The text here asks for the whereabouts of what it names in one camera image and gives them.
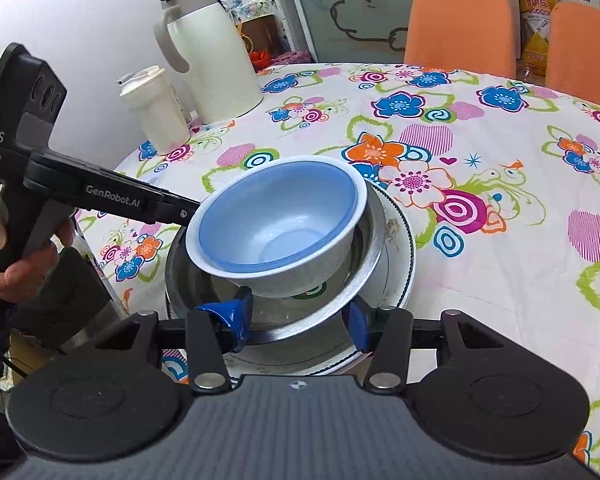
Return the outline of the person's left hand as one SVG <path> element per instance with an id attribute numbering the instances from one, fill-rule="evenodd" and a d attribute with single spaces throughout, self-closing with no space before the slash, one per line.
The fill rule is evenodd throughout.
<path id="1" fill-rule="evenodd" d="M 7 233 L 0 217 L 0 250 L 7 242 Z M 0 299 L 19 304 L 34 298 L 46 275 L 58 263 L 57 246 L 51 240 L 44 242 L 30 255 L 18 260 L 0 273 Z"/>

